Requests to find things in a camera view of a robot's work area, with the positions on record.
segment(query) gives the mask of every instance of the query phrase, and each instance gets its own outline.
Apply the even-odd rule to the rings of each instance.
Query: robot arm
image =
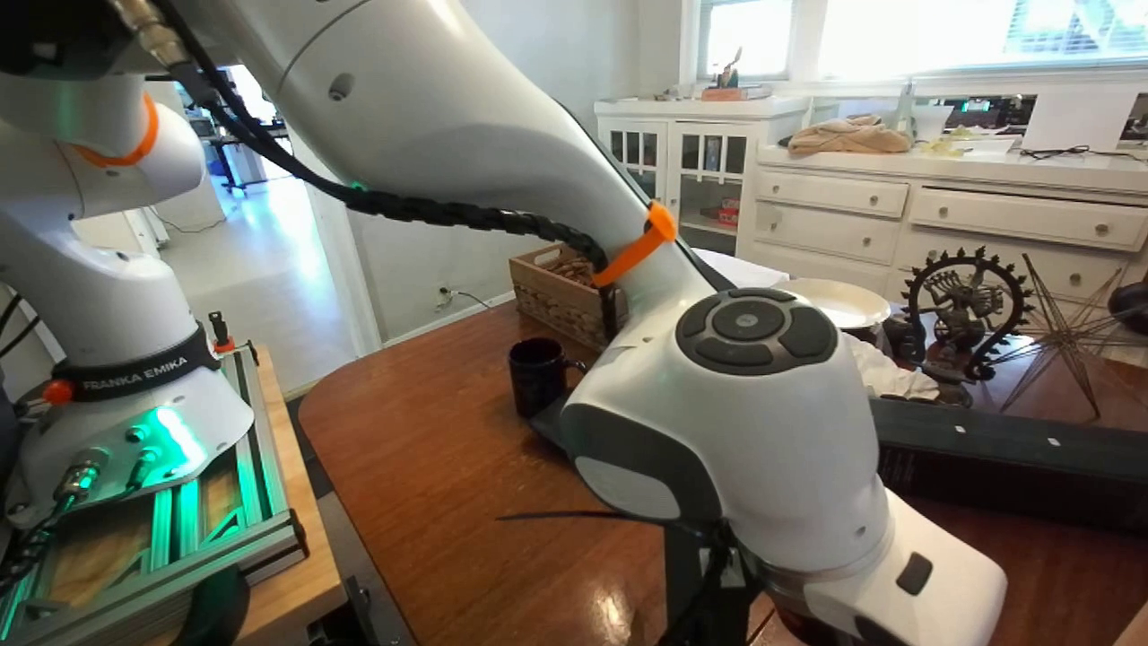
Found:
[[[116,6],[190,76],[173,13]],[[197,0],[176,13],[225,42],[349,185],[544,213],[609,260],[641,237],[646,199],[456,0]],[[881,488],[857,368],[823,314],[774,290],[714,295],[676,246],[621,289],[630,323],[564,409],[592,492],[635,516],[726,524],[782,606],[838,634],[989,638],[1000,567]]]
[[[98,469],[79,506],[170,488],[200,474],[254,415],[214,371],[173,268],[93,253],[71,229],[79,216],[190,191],[200,146],[188,122],[149,106],[141,76],[0,76],[0,96],[0,280],[66,347],[51,387],[59,409],[26,433],[5,488],[8,524],[30,534],[59,515],[66,474]]]

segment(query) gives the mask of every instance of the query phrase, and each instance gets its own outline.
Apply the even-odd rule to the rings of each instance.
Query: floor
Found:
[[[214,191],[224,224],[179,225],[165,220],[163,260],[176,268],[193,317],[224,314],[233,340],[274,353],[288,400],[352,364],[352,340],[330,289],[310,195],[299,179]]]

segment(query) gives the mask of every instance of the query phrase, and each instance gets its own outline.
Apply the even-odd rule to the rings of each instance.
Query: black circular cap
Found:
[[[696,339],[712,326],[712,314],[716,310],[716,299],[708,299],[700,307],[694,307],[683,320],[677,320],[677,339]]]
[[[835,353],[835,326],[819,310],[788,310],[786,353],[805,364],[823,364]]]
[[[714,314],[714,332],[728,340],[763,340],[786,326],[786,314],[770,302],[728,302]]]
[[[774,364],[774,353],[767,353],[763,345],[731,345],[722,339],[702,339],[696,345],[696,357],[712,358],[712,368],[728,371],[728,375],[741,375],[741,371],[767,371]]]

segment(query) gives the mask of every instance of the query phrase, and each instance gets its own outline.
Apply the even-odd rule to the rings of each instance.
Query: white dresser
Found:
[[[1148,164],[1130,158],[812,153],[756,146],[737,253],[902,299],[929,253],[1032,260],[1055,302],[1146,275]]]

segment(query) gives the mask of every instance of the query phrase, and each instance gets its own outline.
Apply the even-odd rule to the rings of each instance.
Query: black cable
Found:
[[[694,588],[688,604],[683,606],[683,613],[672,620],[667,634],[661,634],[661,646],[683,646],[688,644],[688,627],[702,606],[708,595],[714,595],[722,588],[722,572],[728,567],[728,549],[731,549],[731,531],[726,524],[716,524],[708,541],[712,549],[712,565],[702,583]]]
[[[41,317],[30,320],[26,332],[19,332],[19,333],[0,347],[0,358],[5,358],[8,353],[16,353],[36,326],[41,326]]]
[[[777,616],[777,606],[770,606],[770,609],[756,620],[756,627],[745,634],[745,644],[756,644],[756,634],[763,633],[763,625],[767,625],[770,616]]]
[[[10,290],[10,302],[5,307],[5,314],[0,314],[0,333],[5,333],[5,326],[10,323],[10,317],[16,317],[16,310],[26,302],[26,295],[19,295],[19,290]]]
[[[182,40],[188,55],[193,66],[176,66],[170,70],[182,89],[212,110],[212,119],[233,134],[242,145],[246,145],[254,153],[268,158],[283,171],[312,185],[317,191],[346,202],[352,213],[371,213],[371,216],[387,216],[399,224],[429,224],[429,225],[465,225],[465,229],[502,229],[502,235],[531,235],[541,241],[564,241],[569,246],[582,260],[588,260],[597,268],[605,268],[605,253],[600,241],[588,235],[554,224],[544,216],[527,216],[527,213],[502,213],[502,208],[476,208],[476,204],[460,204],[460,202],[426,202],[426,199],[399,199],[399,195],[380,195],[365,186],[346,186],[332,185],[320,171],[312,171],[305,163],[288,153],[261,122],[254,122],[244,108],[244,101],[233,92],[233,86],[219,76],[214,63],[209,51],[197,42],[197,35],[188,30],[173,0],[155,0],[176,35]]]
[[[685,241],[677,241],[677,253],[714,290],[737,290],[737,283],[726,273],[716,273],[708,260],[700,260]]]
[[[59,537],[59,524],[69,516],[69,510],[79,504],[79,496],[59,500],[45,519],[41,519],[31,531],[19,534],[5,560],[0,560],[0,600],[45,557],[45,549]]]

